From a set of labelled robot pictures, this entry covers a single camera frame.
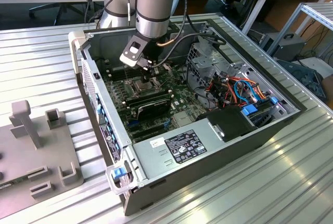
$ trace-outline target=slotted aluminum table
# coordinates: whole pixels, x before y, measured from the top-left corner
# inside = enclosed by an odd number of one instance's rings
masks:
[[[277,36],[276,40],[272,43],[272,45],[267,50],[267,53],[269,55],[272,55],[274,50],[276,50],[276,47],[280,43],[281,39],[285,36],[288,29],[291,27],[291,25],[295,22],[295,20],[298,18],[301,12],[306,13],[308,16],[303,21],[303,23],[298,27],[296,30],[296,34],[300,34],[300,32],[303,30],[303,28],[306,26],[308,21],[312,18],[322,25],[329,28],[331,31],[333,31],[333,3],[327,2],[327,3],[300,3],[296,10],[293,12],[285,26],[280,31],[279,35]],[[326,52],[326,50],[333,44],[331,42],[326,48],[324,48],[321,53],[319,54],[319,57]]]
[[[65,111],[85,182],[0,223],[332,223],[332,111],[229,21],[209,16],[307,112],[263,147],[125,217],[104,175],[105,163],[74,78],[67,40],[70,31],[94,25],[2,31],[0,124],[8,124],[9,105],[18,99],[29,100],[33,116],[55,107]],[[231,47],[222,49],[233,61],[239,60]]]

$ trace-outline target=blue connector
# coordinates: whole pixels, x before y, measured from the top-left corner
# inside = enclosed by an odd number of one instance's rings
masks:
[[[99,104],[99,105],[97,106],[97,113],[100,114],[101,111],[102,111],[102,105]]]
[[[278,101],[279,101],[279,100],[277,100],[276,97],[271,97],[271,102],[272,102],[273,104],[277,104]]]
[[[123,176],[127,175],[127,171],[124,167],[116,168],[111,173],[112,173],[112,177],[115,180],[119,179],[120,177],[123,177]]]
[[[248,106],[244,106],[242,109],[242,112],[244,113],[245,116],[248,116],[256,111],[258,111],[258,109],[252,104],[249,104]]]

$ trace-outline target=metal cylinder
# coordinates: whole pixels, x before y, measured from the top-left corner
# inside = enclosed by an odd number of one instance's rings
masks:
[[[113,0],[103,12],[99,28],[116,28],[129,25],[128,0]],[[131,25],[135,25],[136,0],[130,0]]]
[[[173,0],[137,0],[136,28],[146,37],[159,38],[168,31]]]

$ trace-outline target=warning label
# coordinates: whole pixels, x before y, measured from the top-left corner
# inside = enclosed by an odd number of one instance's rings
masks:
[[[166,139],[165,144],[179,164],[207,152],[194,130]]]

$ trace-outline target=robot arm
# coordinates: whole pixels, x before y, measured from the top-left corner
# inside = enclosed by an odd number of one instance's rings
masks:
[[[130,67],[140,66],[147,69],[150,61],[141,58],[143,50],[151,42],[166,35],[169,19],[179,0],[130,0],[131,15],[136,17],[137,34],[126,46],[120,60]],[[101,19],[101,27],[120,27],[128,25],[128,0],[113,0]]]

